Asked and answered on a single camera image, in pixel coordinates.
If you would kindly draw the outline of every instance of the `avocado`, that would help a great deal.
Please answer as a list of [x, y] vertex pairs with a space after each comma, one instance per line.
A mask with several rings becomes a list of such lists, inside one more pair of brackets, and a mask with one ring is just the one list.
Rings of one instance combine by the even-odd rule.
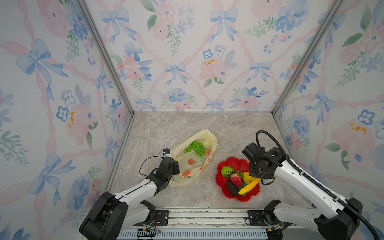
[[227, 189], [232, 196], [236, 197], [238, 195], [237, 186], [232, 181], [227, 182]]

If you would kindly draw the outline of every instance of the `marble floor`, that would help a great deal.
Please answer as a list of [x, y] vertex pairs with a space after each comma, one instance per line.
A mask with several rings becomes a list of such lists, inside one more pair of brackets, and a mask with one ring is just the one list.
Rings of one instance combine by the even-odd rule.
[[[288, 152], [270, 113], [135, 113], [129, 142], [110, 192], [121, 192], [140, 183], [144, 177], [139, 174], [139, 168], [146, 158], [162, 156], [163, 148], [172, 148], [204, 129], [214, 133], [218, 143], [209, 165], [189, 185], [168, 186], [147, 199], [149, 202], [157, 207], [265, 207], [271, 200], [277, 199], [290, 205], [310, 207], [307, 198], [279, 177], [271, 185], [261, 185], [259, 195], [247, 203], [226, 198], [216, 185], [217, 164], [232, 156], [244, 159], [242, 150], [255, 142], [258, 130], [270, 132]], [[264, 134], [260, 135], [260, 144], [265, 149], [275, 146]], [[159, 163], [158, 158], [149, 159], [141, 172], [149, 174]]]

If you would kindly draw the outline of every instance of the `vent grille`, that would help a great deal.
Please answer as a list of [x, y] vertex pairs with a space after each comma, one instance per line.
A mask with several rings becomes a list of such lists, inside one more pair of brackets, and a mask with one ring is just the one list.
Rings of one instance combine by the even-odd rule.
[[[160, 229], [153, 239], [268, 239], [265, 229]], [[122, 231], [118, 239], [150, 239], [153, 232], [138, 232], [137, 229]]]

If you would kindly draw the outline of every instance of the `yellow banana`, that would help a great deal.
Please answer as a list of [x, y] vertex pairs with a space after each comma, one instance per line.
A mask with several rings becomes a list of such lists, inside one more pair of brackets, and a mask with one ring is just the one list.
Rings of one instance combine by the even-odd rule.
[[242, 195], [242, 194], [245, 194], [245, 193], [251, 191], [254, 187], [256, 187], [256, 185], [259, 183], [259, 181], [260, 181], [260, 178], [255, 178], [254, 180], [252, 180], [252, 182], [250, 184], [248, 184], [243, 189], [241, 189], [238, 194]]

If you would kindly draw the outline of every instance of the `strawberry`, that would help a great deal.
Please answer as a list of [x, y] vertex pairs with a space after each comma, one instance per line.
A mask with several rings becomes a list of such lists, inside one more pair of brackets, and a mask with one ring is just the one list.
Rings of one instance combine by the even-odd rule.
[[242, 185], [241, 177], [237, 174], [234, 173], [231, 175], [231, 181], [237, 186], [240, 187]]

